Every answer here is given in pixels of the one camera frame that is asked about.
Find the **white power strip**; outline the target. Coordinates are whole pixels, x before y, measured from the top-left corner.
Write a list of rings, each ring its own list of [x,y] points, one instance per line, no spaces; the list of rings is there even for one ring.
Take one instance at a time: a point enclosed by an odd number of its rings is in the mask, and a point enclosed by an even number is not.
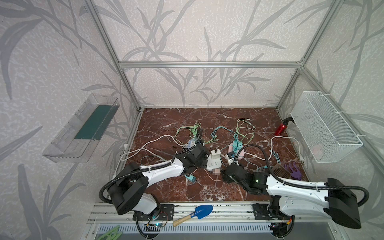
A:
[[[220,169],[221,166],[221,151],[219,149],[212,150],[208,157],[206,170],[212,172],[215,169]]]

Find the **teal plug adapter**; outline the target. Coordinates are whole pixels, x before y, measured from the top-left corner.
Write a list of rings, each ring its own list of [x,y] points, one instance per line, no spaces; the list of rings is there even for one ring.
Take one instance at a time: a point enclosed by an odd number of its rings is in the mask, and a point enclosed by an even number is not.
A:
[[[185,175],[185,177],[191,183],[195,183],[196,182],[196,177],[193,176],[193,175],[189,175],[189,176]]]

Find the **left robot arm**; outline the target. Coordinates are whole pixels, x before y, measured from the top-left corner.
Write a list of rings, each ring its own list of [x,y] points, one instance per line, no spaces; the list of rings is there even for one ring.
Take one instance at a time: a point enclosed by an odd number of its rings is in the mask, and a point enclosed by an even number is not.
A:
[[[99,198],[114,205],[118,215],[135,211],[154,220],[161,213],[161,204],[156,197],[146,194],[146,189],[163,180],[190,175],[195,169],[206,168],[208,156],[209,150],[199,143],[175,153],[171,160],[163,163],[149,166],[131,163],[100,189]]]

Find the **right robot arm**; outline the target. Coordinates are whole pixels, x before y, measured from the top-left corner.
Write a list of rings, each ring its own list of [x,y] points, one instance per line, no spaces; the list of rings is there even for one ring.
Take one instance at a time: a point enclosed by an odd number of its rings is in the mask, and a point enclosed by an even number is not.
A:
[[[237,164],[223,170],[222,178],[251,195],[271,198],[267,204],[252,205],[256,220],[331,219],[346,228],[362,227],[357,196],[337,179],[329,178],[326,183],[277,180],[269,173],[251,173]]]

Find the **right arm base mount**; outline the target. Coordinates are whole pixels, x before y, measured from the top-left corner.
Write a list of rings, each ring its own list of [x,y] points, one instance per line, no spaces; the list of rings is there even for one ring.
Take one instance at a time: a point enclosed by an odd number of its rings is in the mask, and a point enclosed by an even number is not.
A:
[[[291,216],[285,215],[278,206],[270,207],[270,204],[252,204],[255,220],[276,220],[288,222]]]

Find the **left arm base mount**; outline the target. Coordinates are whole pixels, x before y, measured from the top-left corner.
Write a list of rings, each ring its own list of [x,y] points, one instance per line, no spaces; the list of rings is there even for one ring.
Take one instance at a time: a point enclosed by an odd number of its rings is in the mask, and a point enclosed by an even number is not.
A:
[[[134,221],[170,221],[173,220],[175,205],[161,204],[157,206],[150,214],[134,212]]]

